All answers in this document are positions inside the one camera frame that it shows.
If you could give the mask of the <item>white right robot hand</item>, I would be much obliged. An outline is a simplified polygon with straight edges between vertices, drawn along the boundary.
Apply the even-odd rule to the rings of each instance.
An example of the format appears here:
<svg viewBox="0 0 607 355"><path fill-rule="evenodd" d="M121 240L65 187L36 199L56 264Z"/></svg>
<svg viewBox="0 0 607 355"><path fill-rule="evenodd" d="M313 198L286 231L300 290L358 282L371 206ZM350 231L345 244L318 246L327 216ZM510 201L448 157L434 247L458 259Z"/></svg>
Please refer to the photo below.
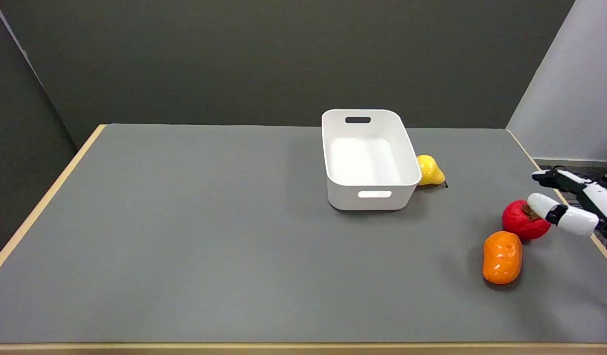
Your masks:
<svg viewBox="0 0 607 355"><path fill-rule="evenodd" d="M527 198L531 211L572 234L598 232L605 238L607 249L607 173L599 179L590 179L564 166L553 166L535 171L531 176L540 186L573 194L578 202L576 206L561 204L549 196L532 193Z"/></svg>

